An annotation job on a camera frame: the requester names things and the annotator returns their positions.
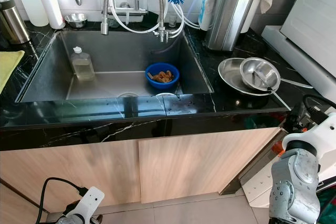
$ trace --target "sink drain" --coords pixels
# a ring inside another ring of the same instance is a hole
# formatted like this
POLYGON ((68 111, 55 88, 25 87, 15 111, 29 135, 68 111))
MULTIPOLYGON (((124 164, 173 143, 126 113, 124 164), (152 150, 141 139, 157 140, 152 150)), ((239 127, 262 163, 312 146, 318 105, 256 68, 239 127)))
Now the sink drain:
POLYGON ((134 93, 124 93, 124 94, 121 94, 118 97, 138 97, 138 95, 134 94, 134 93))

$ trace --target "white bottle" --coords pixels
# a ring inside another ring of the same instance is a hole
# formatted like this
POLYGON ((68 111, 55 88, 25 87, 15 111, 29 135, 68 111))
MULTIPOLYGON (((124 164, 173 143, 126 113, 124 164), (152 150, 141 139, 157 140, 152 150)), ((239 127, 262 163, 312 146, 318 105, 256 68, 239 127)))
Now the white bottle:
POLYGON ((80 47, 74 48, 74 53, 71 55, 71 63, 78 80, 91 81, 94 79, 95 72, 93 70, 91 57, 86 52, 82 52, 80 47))
POLYGON ((61 11, 57 0, 41 0, 46 10, 49 24, 53 29, 62 29, 65 27, 65 22, 62 17, 61 11))
POLYGON ((46 26, 49 24, 47 14, 41 0, 21 0, 27 12, 30 22, 34 26, 46 26))

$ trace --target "stainless steel sink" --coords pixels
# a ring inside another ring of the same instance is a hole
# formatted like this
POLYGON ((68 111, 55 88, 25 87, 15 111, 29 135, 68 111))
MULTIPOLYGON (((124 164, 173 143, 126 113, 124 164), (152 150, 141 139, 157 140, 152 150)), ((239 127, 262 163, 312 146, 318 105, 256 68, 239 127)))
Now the stainless steel sink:
POLYGON ((210 93, 211 86, 185 37, 162 44, 152 34, 115 31, 59 31, 29 77, 18 102, 56 101, 127 96, 210 93), (91 55, 96 77, 79 81, 69 61, 73 47, 91 55), (168 62, 180 71, 172 89, 158 90, 145 78, 146 67, 168 62))

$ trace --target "yellow cloth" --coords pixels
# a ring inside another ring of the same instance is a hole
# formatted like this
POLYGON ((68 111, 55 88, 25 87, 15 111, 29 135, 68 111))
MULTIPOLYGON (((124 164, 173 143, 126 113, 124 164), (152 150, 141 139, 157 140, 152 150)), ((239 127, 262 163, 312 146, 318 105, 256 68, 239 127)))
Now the yellow cloth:
POLYGON ((24 54, 24 51, 0 52, 0 94, 24 54))

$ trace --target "wooden cabinet door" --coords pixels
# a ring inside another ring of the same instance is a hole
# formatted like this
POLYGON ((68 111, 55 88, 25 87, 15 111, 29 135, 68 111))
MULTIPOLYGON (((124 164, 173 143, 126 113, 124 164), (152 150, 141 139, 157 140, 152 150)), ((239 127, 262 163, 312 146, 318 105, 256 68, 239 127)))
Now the wooden cabinet door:
MULTIPOLYGON (((38 208, 8 187, 0 184, 0 223, 27 224, 35 223, 38 208)), ((41 222, 47 219, 47 213, 42 212, 41 222)))
MULTIPOLYGON (((48 177, 99 188, 105 193, 100 206, 137 202, 140 201, 138 141, 0 152, 0 177, 37 204, 48 177)), ((51 180, 44 208, 49 212, 64 211, 80 198, 70 185, 51 180)))
POLYGON ((279 128, 139 141, 141 202, 221 191, 279 128))

